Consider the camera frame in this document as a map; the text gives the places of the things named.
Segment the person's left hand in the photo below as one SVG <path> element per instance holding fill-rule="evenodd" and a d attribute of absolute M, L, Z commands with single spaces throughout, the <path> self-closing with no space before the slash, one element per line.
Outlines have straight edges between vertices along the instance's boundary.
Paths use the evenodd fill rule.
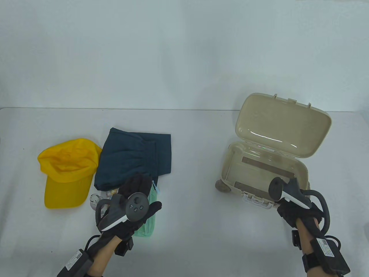
<path fill-rule="evenodd" d="M 95 256 L 115 236 L 121 239 L 114 250 L 116 255 L 124 256 L 132 249 L 134 233 L 162 208 L 159 201 L 149 204 L 152 184 L 150 176 L 138 174 L 129 178 L 111 199 L 98 202 L 96 225 L 101 235 L 87 249 L 90 257 Z"/>

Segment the person's right hand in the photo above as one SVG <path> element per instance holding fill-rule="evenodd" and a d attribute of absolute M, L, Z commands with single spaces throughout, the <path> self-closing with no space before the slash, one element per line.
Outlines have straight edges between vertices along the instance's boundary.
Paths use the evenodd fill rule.
<path fill-rule="evenodd" d="M 300 207 L 291 201 L 286 201 L 282 199 L 279 201 L 279 207 L 277 208 L 278 214 L 291 226 L 296 227 L 296 222 L 298 219 L 313 218 L 316 219 L 318 223 L 324 218 L 324 213 L 320 210 L 317 205 L 312 202 L 310 209 L 305 209 Z"/>

